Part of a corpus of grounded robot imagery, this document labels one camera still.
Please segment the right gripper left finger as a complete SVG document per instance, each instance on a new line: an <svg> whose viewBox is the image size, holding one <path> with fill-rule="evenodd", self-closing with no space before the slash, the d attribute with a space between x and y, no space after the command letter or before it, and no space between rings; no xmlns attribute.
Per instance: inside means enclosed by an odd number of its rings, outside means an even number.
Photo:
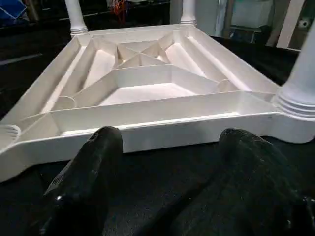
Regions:
<svg viewBox="0 0 315 236"><path fill-rule="evenodd" d="M110 185L123 154L119 129L105 126L83 144L43 194L27 224L29 236L100 236Z"/></svg>

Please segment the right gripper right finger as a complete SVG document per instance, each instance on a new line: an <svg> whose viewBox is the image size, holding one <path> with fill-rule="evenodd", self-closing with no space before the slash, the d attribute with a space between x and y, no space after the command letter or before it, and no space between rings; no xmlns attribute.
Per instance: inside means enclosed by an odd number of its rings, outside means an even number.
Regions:
<svg viewBox="0 0 315 236"><path fill-rule="evenodd" d="M170 225L174 236L312 236L315 189L270 142L226 129L217 172Z"/></svg>

